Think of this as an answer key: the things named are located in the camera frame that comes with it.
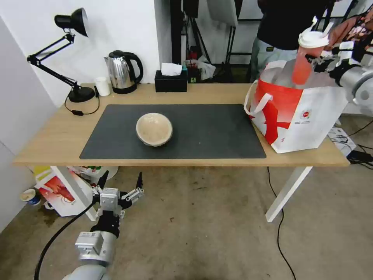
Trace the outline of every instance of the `white lid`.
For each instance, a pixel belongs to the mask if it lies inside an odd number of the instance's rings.
[[[320,31],[303,31],[299,34],[298,43],[301,47],[306,49],[313,49],[323,47],[329,44],[328,35]]]

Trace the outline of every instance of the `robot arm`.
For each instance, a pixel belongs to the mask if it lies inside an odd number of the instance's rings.
[[[82,231],[75,242],[79,260],[83,265],[63,280],[108,280],[106,268],[113,262],[115,241],[119,237],[119,220],[125,209],[131,207],[144,194],[142,175],[139,174],[135,189],[127,192],[103,188],[106,178],[100,178],[94,199],[100,201],[98,222],[90,231]]]
[[[333,48],[332,56],[316,58],[306,55],[306,58],[315,72],[329,73],[337,85],[345,88],[347,99],[359,106],[363,114],[373,116],[373,67],[364,67],[352,58],[341,55],[352,50],[351,47],[340,49],[341,46]]]

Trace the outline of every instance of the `black tissue box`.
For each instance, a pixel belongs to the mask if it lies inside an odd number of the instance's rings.
[[[187,91],[188,74],[182,70],[178,76],[163,76],[160,70],[157,70],[154,78],[156,92],[182,92]]]

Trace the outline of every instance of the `tissue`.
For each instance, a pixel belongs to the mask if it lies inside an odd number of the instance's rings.
[[[163,76],[178,76],[181,73],[182,66],[173,63],[162,63],[161,72]]]

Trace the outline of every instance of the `red and white bag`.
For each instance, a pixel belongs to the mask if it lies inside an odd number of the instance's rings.
[[[285,64],[274,61],[266,66],[248,105],[250,87],[244,109],[277,153],[315,149],[347,105],[345,90],[325,73],[314,73],[305,89],[271,84]]]

